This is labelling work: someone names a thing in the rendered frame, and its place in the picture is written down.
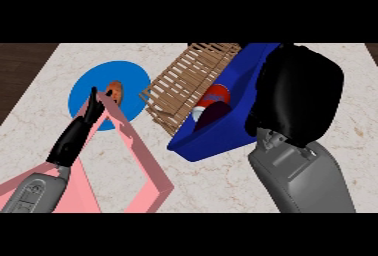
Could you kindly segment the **blue tray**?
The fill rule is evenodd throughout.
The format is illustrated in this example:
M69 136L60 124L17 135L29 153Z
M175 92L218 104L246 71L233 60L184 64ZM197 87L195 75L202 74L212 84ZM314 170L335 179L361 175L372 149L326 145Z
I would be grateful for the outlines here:
M187 161L199 161L255 141L245 132L245 120L255 101L255 82L259 69L277 43L249 43L233 57L214 83L230 92L230 112L195 131L187 116L166 145Z

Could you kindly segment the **blue round plate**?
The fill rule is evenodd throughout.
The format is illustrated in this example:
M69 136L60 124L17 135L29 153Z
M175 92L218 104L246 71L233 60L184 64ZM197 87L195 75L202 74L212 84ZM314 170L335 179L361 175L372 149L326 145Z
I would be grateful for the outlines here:
M128 61L104 62L82 74L68 97L70 117L75 117L88 99L91 87L96 87L99 91L104 91L112 81L119 81L122 86L121 112L128 121L135 118L144 108L144 101L138 94L150 84L150 79L144 69Z

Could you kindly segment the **red and white can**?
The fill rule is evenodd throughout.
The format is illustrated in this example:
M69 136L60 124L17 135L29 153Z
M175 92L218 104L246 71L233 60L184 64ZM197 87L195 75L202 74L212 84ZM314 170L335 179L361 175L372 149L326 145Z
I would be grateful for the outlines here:
M227 87L223 84L212 84L208 87L208 89L206 89L193 109L192 109L193 121L197 121L205 108L217 101L221 101L224 103L228 103L228 101L230 101L230 92L228 92Z

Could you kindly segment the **dark purple eggplant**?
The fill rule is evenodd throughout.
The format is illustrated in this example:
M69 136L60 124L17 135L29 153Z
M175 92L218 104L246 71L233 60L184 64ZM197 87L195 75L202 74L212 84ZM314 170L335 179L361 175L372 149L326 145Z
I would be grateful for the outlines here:
M203 110L193 130L197 131L205 126L208 126L214 121L217 121L231 110L231 107L223 101L214 102Z

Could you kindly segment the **wooden slatted crate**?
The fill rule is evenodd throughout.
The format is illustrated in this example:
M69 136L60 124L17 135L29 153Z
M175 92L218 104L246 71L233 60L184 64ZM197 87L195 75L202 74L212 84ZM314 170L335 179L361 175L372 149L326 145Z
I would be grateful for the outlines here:
M140 92L152 120L169 135L239 51L237 43L192 43Z

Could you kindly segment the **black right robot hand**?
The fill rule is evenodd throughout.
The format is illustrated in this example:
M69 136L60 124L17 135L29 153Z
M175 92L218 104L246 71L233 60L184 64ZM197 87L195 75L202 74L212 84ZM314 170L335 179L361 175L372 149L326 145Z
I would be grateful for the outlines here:
M324 134L344 85L338 64L305 46L283 43L267 55L255 83L255 101L245 131L268 129L304 148Z

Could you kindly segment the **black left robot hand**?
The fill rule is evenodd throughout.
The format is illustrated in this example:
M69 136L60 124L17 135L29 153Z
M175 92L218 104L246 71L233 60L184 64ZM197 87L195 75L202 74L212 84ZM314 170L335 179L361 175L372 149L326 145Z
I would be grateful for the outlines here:
M45 161L57 166L70 167L81 152L84 142L104 106L96 100L97 89L91 88L85 113L78 116L66 127L50 151Z

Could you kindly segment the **orange brown food item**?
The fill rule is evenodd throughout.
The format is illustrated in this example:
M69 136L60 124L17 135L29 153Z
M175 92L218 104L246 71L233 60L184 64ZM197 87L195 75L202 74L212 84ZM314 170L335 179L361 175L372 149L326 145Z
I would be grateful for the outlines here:
M121 104L122 100L122 84L119 81L112 81L106 86L106 95L112 98L116 104Z

